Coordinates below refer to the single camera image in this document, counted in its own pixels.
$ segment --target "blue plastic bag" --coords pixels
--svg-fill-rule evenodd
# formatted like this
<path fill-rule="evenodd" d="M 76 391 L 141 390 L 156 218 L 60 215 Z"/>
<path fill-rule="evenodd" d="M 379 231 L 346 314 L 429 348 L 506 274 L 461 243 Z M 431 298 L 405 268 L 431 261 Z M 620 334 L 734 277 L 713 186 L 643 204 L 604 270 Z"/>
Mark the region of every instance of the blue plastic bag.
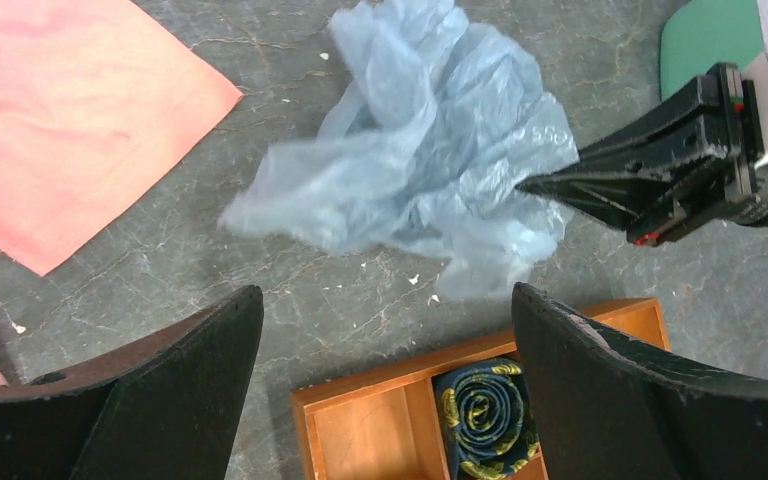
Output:
<path fill-rule="evenodd" d="M 452 0 L 362 2 L 329 28 L 354 81 L 315 140 L 269 147 L 220 225 L 448 259 L 442 295 L 510 296 L 572 215 L 514 186 L 578 161 L 534 58 Z"/>

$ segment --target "green object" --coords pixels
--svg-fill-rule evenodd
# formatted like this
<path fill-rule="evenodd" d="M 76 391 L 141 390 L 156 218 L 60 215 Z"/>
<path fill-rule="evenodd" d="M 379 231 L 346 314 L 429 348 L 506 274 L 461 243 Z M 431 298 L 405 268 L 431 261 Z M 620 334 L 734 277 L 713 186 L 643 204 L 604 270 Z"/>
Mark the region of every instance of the green object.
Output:
<path fill-rule="evenodd" d="M 743 70 L 763 51 L 756 0 L 692 0 L 661 35 L 661 98 L 717 62 Z"/>
<path fill-rule="evenodd" d="M 502 480 L 537 452 L 537 426 L 522 367 L 506 358 L 473 363 L 433 381 L 451 478 Z"/>

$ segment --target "wooden organizer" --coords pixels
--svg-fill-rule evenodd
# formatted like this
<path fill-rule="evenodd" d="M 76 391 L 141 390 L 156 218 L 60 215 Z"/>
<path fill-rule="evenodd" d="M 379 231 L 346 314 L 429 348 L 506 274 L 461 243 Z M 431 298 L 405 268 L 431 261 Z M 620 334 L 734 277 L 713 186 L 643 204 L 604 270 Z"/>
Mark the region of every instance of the wooden organizer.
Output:
<path fill-rule="evenodd" d="M 657 299 L 614 300 L 582 312 L 669 350 Z M 306 478 L 459 480 L 446 469 L 431 379 L 500 356 L 518 358 L 511 330 L 294 392 Z M 540 454 L 511 478 L 546 480 Z"/>

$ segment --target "black object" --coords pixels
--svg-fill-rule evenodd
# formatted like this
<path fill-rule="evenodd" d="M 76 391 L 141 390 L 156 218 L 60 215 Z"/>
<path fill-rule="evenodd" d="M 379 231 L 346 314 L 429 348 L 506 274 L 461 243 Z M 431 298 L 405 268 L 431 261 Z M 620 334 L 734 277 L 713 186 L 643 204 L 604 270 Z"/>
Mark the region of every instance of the black object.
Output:
<path fill-rule="evenodd" d="M 222 479 L 263 325 L 246 287 L 152 335 L 0 387 L 0 479 Z"/>
<path fill-rule="evenodd" d="M 754 84 L 720 63 L 579 150 L 580 163 L 516 188 L 625 231 L 636 245 L 657 246 L 713 219 L 768 227 L 768 165 L 755 167 L 763 153 Z"/>
<path fill-rule="evenodd" d="M 529 285 L 512 313 L 552 480 L 768 478 L 768 380 L 665 352 Z"/>

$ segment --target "rolled necktie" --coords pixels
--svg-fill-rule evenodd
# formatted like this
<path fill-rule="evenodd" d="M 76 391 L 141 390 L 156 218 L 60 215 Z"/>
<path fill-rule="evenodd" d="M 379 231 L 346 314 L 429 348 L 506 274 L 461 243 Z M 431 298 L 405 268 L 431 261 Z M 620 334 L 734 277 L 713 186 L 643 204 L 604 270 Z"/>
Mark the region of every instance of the rolled necktie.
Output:
<path fill-rule="evenodd" d="M 462 470 L 501 480 L 534 457 L 537 429 L 516 362 L 494 358 L 451 371 L 435 379 L 434 393 L 451 478 Z"/>

